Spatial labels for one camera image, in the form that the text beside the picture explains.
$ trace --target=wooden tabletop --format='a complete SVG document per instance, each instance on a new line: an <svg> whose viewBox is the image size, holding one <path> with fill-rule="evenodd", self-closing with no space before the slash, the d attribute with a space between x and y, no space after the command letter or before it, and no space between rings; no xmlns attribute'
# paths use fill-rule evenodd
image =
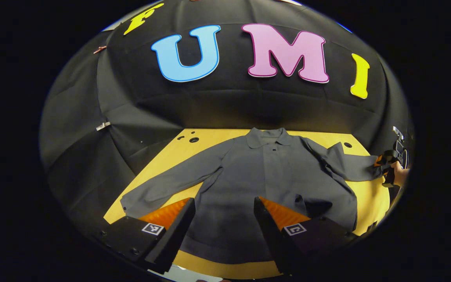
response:
<svg viewBox="0 0 451 282"><path fill-rule="evenodd" d="M119 195L104 215L104 219L108 223L114 223L116 220L125 216L120 204L120 199L124 194L140 184L183 162L202 150L228 139L246 135L248 132L249 130L216 130L202 128L188 128L183 130L163 150L161 150L154 159L152 159L152 161ZM338 142L342 142L342 144L349 143L351 148L343 146L344 153L351 155L370 155L351 134L296 132L290 130L287 130L287 133L293 136L307 137L326 148L329 148ZM199 138L199 140L195 143L191 143L189 140L195 137ZM358 220L354 234L361 235L367 231L367 228L370 225L375 222L380 222L381 219L383 219L390 206L389 191L382 186L382 183L384 182L383 177L373 181L346 182L357 197ZM195 197L201 185L202 183L199 183L173 195L162 207L184 198ZM274 261L248 262L246 264L219 264L180 250L173 263L198 273L232 279L258 279L281 275L278 272Z"/></svg>

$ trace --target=human hand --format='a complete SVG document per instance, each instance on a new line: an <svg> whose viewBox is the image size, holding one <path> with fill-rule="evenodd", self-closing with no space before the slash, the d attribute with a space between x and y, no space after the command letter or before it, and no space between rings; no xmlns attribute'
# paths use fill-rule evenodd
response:
<svg viewBox="0 0 451 282"><path fill-rule="evenodd" d="M398 186L403 186L406 181L406 177L410 172L410 168L403 168L399 162L395 162L391 164L391 167L394 168L394 183Z"/></svg>

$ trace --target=yellow letter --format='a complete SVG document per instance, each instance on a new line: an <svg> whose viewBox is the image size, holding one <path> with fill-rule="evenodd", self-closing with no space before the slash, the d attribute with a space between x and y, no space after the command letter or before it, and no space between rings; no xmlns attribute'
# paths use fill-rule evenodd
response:
<svg viewBox="0 0 451 282"><path fill-rule="evenodd" d="M356 54L351 54L351 56L356 62L356 80L354 85L351 86L351 94L366 99L368 96L366 85L368 84L368 69L370 65L365 59Z"/></svg>
<svg viewBox="0 0 451 282"><path fill-rule="evenodd" d="M128 32L131 32L132 30L139 27L141 24L145 23L145 21L143 21L143 19L149 18L152 15L152 13L154 13L154 9L159 8L163 5L164 5L164 3L160 3L148 10L141 12L136 17L132 18L130 26L128 27L128 29L125 31L125 33L123 35L126 35Z"/></svg>

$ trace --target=letter m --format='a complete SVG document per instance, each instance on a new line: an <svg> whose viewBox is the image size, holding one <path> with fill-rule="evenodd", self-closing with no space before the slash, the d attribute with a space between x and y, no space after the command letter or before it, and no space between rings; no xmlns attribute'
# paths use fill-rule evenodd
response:
<svg viewBox="0 0 451 282"><path fill-rule="evenodd" d="M317 34L301 31L292 44L270 25L249 23L242 30L252 36L254 45L254 65L248 73L255 77L271 77L278 73L272 66L271 54L286 76L291 76L299 61L304 58L304 66L299 76L308 81L327 83L323 44L325 39Z"/></svg>

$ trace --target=blue letter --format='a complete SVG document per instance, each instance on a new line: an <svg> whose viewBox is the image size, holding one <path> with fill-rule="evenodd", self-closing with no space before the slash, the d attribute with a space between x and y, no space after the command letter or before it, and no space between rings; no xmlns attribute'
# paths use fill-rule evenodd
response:
<svg viewBox="0 0 451 282"><path fill-rule="evenodd" d="M195 36L201 49L201 61L194 66L183 66L180 63L177 42L180 35L172 35L163 38L151 46L156 51L161 74L168 80L175 82L188 82L209 75L218 66L218 47L215 33L220 30L218 25L206 25L189 32Z"/></svg>

